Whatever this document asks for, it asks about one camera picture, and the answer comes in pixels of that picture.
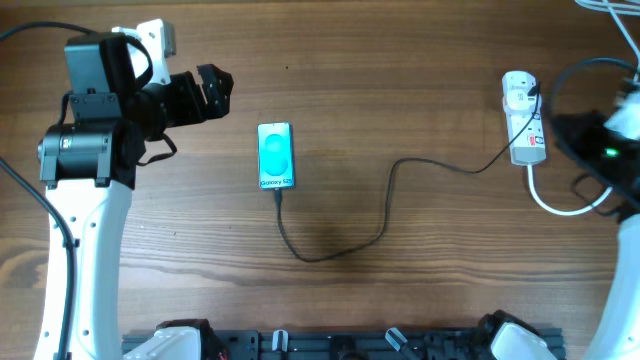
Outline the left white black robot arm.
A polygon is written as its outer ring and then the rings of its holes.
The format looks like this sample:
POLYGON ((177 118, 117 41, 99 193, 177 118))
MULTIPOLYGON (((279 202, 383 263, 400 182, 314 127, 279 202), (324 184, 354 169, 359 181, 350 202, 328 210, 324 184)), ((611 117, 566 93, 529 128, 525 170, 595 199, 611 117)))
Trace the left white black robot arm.
POLYGON ((146 144, 167 130, 228 114, 234 81, 211 64, 154 82, 130 57, 142 43, 123 33, 69 39, 71 122, 51 126, 38 147, 52 207, 39 359, 118 359, 121 240, 146 144))

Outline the blue screen Galaxy smartphone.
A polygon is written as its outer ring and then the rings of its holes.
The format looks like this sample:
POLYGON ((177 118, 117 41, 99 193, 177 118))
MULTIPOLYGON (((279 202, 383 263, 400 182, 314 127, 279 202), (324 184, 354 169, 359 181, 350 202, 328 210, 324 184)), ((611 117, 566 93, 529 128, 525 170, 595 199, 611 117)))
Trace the blue screen Galaxy smartphone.
POLYGON ((257 126, 259 186, 263 190, 295 186, 291 124, 264 123, 257 126))

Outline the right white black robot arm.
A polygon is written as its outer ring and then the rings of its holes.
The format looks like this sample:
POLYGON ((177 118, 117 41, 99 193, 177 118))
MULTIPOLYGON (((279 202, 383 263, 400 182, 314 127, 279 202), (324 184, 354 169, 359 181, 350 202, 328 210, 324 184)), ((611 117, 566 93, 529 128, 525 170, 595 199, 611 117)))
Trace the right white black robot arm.
MULTIPOLYGON (((558 147, 620 197, 617 262, 611 288, 584 354, 586 359, 639 357, 639 117, 599 113, 554 118, 558 147)), ((559 329, 535 329, 496 311, 482 318, 467 345, 471 359, 560 359, 559 329)))

